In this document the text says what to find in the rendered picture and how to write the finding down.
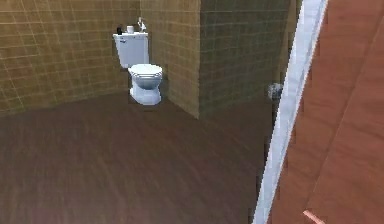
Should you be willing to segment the grey crumpled object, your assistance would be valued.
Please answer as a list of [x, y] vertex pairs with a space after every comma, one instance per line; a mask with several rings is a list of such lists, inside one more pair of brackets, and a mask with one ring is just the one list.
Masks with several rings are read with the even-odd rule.
[[271, 100], [279, 100], [283, 91], [283, 85], [280, 83], [272, 83], [268, 86], [267, 94]]

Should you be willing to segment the reddish brown wooden door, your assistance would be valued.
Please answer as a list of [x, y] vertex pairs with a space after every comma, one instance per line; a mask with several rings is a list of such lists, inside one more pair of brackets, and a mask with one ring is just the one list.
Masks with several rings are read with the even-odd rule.
[[384, 0], [303, 0], [252, 224], [384, 224]]

